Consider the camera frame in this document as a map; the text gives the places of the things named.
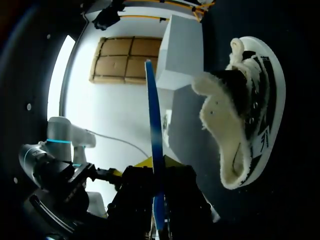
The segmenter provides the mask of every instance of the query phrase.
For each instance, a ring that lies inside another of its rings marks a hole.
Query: yellow part
[[[184,166],[183,164],[173,160],[171,157],[168,157],[167,155],[164,155],[164,161],[165,161],[165,167],[169,168],[169,167],[182,167]],[[137,165],[135,165],[135,167],[137,168],[143,168],[143,167],[148,167],[148,168],[152,168],[152,156],[147,158],[146,160],[144,160],[143,162],[138,163]]]

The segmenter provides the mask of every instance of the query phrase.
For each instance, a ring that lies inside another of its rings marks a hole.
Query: screw
[[[26,109],[27,109],[28,111],[30,111],[30,110],[31,110],[31,108],[32,108],[31,104],[30,104],[30,103],[28,103],[28,104],[26,105]]]
[[[113,202],[111,202],[111,203],[108,204],[107,207],[108,207],[108,209],[115,209],[116,205]]]

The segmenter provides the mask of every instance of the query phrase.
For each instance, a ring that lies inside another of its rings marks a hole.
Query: light fixture
[[[47,120],[49,120],[51,117],[59,116],[62,83],[64,80],[67,63],[75,43],[76,41],[73,40],[69,35],[66,36],[56,59],[49,87]]]

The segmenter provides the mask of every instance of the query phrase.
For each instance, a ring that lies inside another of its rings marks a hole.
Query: wire
[[[115,140],[115,141],[119,141],[119,142],[128,144],[128,145],[130,145],[130,146],[138,149],[141,153],[143,153],[143,155],[145,155],[146,158],[149,157],[149,156],[146,154],[146,152],[144,152],[140,147],[132,144],[131,142],[128,142],[128,141],[125,141],[125,140],[122,140],[122,139],[119,139],[119,138],[116,138],[116,137],[112,137],[112,136],[102,135],[102,134],[96,133],[96,132],[91,131],[91,130],[88,130],[88,129],[86,129],[86,130],[87,130],[89,133],[94,134],[94,135],[97,135],[97,136],[99,136],[99,137],[106,138],[106,139],[111,139],[111,140]]]

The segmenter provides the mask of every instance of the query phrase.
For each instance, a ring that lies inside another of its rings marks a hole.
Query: white wall
[[[82,128],[129,141],[151,156],[150,124],[147,88],[145,85],[93,84],[89,75],[93,56],[101,37],[148,36],[162,37],[167,22],[156,19],[123,18],[106,31],[88,25],[80,39],[71,69],[65,102],[66,117]],[[158,90],[161,112],[170,109],[173,91]],[[164,153],[177,159],[164,146]],[[130,145],[97,136],[95,148],[86,149],[87,161],[103,169],[124,171],[145,159]],[[104,205],[110,203],[116,191],[104,181],[87,181],[87,191],[100,192]]]

